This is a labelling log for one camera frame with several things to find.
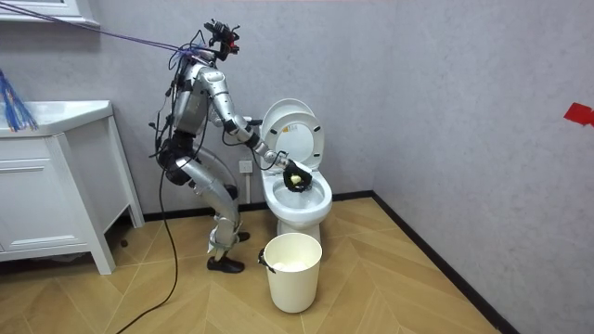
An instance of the wall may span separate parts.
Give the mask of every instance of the wall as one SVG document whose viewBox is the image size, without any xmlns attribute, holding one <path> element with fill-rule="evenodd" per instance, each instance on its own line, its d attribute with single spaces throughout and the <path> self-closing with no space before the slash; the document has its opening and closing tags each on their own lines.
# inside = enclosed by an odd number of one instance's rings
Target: wall
<svg viewBox="0 0 594 334">
<path fill-rule="evenodd" d="M 522 333 L 594 328 L 591 1 L 398 1 L 374 189 Z"/>
<path fill-rule="evenodd" d="M 241 24 L 238 56 L 219 64 L 239 112 L 264 117 L 285 97 L 307 103 L 326 130 L 320 170 L 334 193 L 368 190 L 374 134 L 369 114 L 385 108 L 393 3 L 94 1 L 102 29 L 174 45 L 210 18 Z M 160 169 L 147 124 L 171 81 L 169 54 L 47 23 L 0 23 L 0 67 L 28 100 L 110 99 L 144 212 L 159 210 Z M 238 173 L 245 148 L 227 148 L 220 129 L 205 147 Z M 252 200 L 263 201 L 259 174 Z M 166 210 L 203 206 L 191 189 L 165 185 Z"/>
</svg>

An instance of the toilet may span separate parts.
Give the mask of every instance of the toilet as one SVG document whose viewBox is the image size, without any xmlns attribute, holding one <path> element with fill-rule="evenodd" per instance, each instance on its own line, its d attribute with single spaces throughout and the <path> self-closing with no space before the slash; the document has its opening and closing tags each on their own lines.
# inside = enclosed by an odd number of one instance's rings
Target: toilet
<svg viewBox="0 0 594 334">
<path fill-rule="evenodd" d="M 304 233 L 321 244 L 319 225 L 332 206 L 332 190 L 318 170 L 324 155 L 324 128 L 302 101 L 286 98 L 268 110 L 260 131 L 270 149 L 288 152 L 290 159 L 312 169 L 312 188 L 303 193 L 285 187 L 281 168 L 262 171 L 266 203 L 278 218 L 277 234 Z M 262 159 L 260 163 L 268 166 Z"/>
</svg>

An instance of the bathroom vanity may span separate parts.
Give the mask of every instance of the bathroom vanity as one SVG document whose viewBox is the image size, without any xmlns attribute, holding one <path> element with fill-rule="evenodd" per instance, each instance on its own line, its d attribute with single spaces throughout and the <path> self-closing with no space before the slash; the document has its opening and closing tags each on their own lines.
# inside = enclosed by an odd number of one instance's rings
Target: bathroom vanity
<svg viewBox="0 0 594 334">
<path fill-rule="evenodd" d="M 0 119 L 0 261 L 90 251 L 110 274 L 105 231 L 126 211 L 144 224 L 111 104 L 26 105 L 39 130 Z"/>
</svg>

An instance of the wooden floor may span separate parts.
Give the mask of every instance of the wooden floor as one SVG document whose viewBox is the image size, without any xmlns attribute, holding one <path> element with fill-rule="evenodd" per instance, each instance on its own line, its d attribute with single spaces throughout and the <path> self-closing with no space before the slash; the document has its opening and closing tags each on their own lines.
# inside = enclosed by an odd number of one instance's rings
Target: wooden floor
<svg viewBox="0 0 594 334">
<path fill-rule="evenodd" d="M 373 199 L 333 203 L 322 223 L 316 301 L 300 315 L 284 314 L 256 263 L 277 221 L 269 211 L 242 217 L 252 238 L 231 252 L 247 264 L 239 275 L 206 270 L 211 218 L 172 220 L 177 290 L 126 333 L 498 333 Z M 0 276 L 0 333 L 114 333 L 160 302 L 174 276 L 162 223 L 115 229 L 111 276 L 90 263 Z"/>
</svg>

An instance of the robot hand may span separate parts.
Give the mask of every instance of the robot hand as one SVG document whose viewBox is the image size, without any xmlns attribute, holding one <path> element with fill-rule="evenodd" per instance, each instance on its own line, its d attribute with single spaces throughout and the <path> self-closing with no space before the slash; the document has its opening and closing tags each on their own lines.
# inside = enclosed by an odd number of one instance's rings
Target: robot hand
<svg viewBox="0 0 594 334">
<path fill-rule="evenodd" d="M 285 172 L 282 174 L 285 186 L 289 191 L 300 193 L 311 189 L 311 172 L 312 170 L 302 163 L 289 160 L 287 167 L 285 167 Z"/>
</svg>

